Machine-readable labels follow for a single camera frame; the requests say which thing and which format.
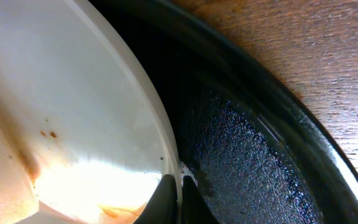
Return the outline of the white plate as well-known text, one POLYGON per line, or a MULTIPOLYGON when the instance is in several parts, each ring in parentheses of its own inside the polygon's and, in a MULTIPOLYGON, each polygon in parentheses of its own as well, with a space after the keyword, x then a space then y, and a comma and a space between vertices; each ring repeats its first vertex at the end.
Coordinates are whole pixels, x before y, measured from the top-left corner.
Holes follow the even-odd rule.
POLYGON ((89 1, 0 1, 0 223, 134 223, 162 177, 165 108, 89 1))

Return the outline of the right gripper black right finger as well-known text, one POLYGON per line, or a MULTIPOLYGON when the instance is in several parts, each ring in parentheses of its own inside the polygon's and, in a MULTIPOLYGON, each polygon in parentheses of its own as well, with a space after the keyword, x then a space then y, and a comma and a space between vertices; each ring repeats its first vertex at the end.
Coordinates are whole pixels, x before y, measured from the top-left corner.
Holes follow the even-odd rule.
POLYGON ((186 175, 183 178, 182 224, 219 224, 208 208, 193 179, 186 175))

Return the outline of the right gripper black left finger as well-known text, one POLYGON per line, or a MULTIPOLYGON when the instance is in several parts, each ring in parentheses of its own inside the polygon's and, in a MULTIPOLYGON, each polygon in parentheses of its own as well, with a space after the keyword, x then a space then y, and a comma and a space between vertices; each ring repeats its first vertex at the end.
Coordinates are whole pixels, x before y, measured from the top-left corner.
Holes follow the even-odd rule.
POLYGON ((134 224, 176 224, 177 212, 175 178, 166 174, 134 224))

